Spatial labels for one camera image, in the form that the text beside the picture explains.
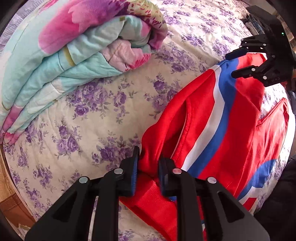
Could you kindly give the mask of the red pants with stripes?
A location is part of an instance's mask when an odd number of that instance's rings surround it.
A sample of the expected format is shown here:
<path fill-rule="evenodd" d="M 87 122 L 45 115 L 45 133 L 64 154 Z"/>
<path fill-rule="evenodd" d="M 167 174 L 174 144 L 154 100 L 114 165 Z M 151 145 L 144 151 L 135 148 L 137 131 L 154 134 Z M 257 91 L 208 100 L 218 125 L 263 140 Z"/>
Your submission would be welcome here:
<path fill-rule="evenodd" d="M 121 201 L 165 239 L 177 238 L 177 210 L 159 190 L 160 157 L 193 177 L 216 178 L 250 213 L 273 190 L 267 180 L 295 133 L 290 103 L 283 97 L 263 114 L 263 84 L 231 76 L 264 61 L 262 54 L 248 53 L 214 65 L 177 93 L 145 131 L 135 196 Z"/>

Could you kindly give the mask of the purple floral bed sheet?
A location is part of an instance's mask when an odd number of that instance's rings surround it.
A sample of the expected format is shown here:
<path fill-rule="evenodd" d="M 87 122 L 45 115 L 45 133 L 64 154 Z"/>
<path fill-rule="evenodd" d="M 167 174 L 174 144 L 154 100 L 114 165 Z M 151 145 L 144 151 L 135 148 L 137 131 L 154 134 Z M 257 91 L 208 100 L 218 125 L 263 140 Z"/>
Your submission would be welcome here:
<path fill-rule="evenodd" d="M 239 1 L 151 2 L 168 33 L 146 63 L 78 86 L 37 115 L 13 144 L 1 141 L 14 185 L 36 222 L 80 177 L 103 177 L 135 146 L 138 179 L 145 131 L 177 93 L 251 36 L 241 21 L 249 13 Z M 265 87 L 261 112 L 283 97 L 288 100 L 282 84 Z M 276 186 L 291 147 L 284 147 L 268 184 Z M 167 240 L 122 203 L 131 197 L 119 197 L 118 240 Z"/>

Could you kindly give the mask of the folded floral quilt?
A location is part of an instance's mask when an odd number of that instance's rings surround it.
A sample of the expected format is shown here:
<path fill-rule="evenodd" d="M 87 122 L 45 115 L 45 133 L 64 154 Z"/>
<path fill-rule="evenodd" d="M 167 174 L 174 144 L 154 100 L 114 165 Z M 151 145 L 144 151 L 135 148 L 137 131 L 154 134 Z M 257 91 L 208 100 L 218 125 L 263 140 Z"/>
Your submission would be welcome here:
<path fill-rule="evenodd" d="M 151 1 L 48 1 L 1 54 L 1 141 L 13 144 L 44 109 L 95 78 L 146 63 L 168 33 Z"/>

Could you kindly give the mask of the blue jeans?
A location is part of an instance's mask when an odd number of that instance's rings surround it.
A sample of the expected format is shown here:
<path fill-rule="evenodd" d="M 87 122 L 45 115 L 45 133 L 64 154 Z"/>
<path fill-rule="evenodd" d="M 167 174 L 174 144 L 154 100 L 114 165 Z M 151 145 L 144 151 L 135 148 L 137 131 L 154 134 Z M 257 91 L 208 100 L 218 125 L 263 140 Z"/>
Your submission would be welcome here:
<path fill-rule="evenodd" d="M 244 19 L 241 20 L 243 24 L 248 28 L 252 35 L 261 35 L 264 34 L 262 26 L 258 23 L 257 20 L 252 15 L 247 15 Z"/>

